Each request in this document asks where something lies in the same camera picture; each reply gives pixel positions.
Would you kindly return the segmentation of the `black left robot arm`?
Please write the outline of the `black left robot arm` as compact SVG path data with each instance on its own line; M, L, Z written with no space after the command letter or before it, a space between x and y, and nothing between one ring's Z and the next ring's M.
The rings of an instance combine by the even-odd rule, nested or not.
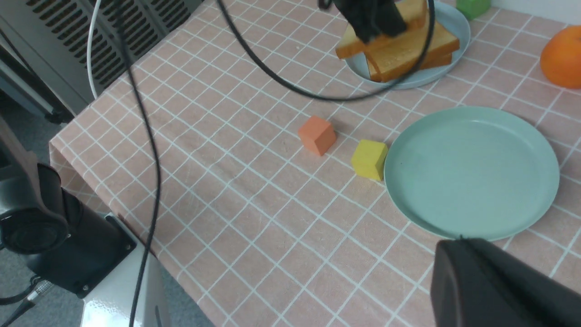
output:
M394 33L404 30L404 21L392 0L336 0L334 5L346 15L350 23L354 23L357 28L365 29L370 34L379 35L382 32ZM122 2L116 0L114 6L122 62L143 117L157 178L151 226L133 297L137 299L158 219L162 191L161 164L148 114L133 76L131 60L129 60ZM4 130L1 136L1 173L6 173L7 176L1 178L2 244L8 250L24 255L42 254L54 250L70 236L64 191L59 185L49 182L47 178L38 176L39 172L51 170L50 166L41 165L33 158L30 160L31 168L26 168L25 158L17 157L16 143L9 141L8 138L9 132Z

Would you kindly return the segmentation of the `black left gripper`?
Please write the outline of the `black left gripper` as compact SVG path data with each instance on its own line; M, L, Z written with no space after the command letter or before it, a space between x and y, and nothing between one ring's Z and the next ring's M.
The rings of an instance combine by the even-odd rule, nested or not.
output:
M397 37L407 30L393 0L334 0L334 6L364 44L382 35Z

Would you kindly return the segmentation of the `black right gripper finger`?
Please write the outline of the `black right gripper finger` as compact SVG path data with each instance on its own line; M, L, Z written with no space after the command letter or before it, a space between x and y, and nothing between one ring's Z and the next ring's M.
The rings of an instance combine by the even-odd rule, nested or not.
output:
M430 300L438 327L578 327L580 294L481 238L438 242Z

